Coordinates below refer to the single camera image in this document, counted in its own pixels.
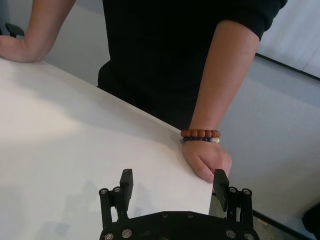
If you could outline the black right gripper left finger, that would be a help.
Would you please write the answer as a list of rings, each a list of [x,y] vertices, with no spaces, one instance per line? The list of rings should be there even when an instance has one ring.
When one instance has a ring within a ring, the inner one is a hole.
[[[124,169],[119,181],[119,186],[108,190],[102,188],[99,191],[102,226],[108,227],[113,223],[111,208],[114,207],[118,221],[128,219],[128,207],[133,191],[133,171]]]

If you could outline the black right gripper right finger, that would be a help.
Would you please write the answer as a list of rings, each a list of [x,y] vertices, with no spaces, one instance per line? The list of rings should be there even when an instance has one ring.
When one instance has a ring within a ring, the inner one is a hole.
[[[253,223],[252,191],[248,188],[238,190],[230,186],[223,169],[214,171],[213,189],[226,219],[237,221],[237,209],[240,210],[240,223]]]

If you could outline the person left hand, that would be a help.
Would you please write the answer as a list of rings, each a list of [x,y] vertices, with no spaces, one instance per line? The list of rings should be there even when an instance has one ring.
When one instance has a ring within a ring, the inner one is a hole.
[[[183,144],[182,155],[194,173],[212,184],[216,169],[224,170],[228,176],[232,168],[232,158],[219,143],[187,141]]]

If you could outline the person right hand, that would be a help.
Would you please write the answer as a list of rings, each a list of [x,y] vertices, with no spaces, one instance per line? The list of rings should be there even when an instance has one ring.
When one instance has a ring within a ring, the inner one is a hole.
[[[23,60],[24,42],[21,39],[17,39],[7,35],[0,36],[0,57],[21,62]]]

